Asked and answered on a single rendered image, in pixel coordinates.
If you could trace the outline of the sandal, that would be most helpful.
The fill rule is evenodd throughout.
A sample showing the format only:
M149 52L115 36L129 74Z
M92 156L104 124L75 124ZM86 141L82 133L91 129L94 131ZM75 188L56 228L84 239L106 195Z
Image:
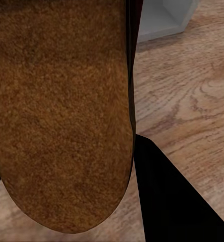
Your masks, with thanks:
M127 190L143 0L0 0L0 178L61 233L104 222Z

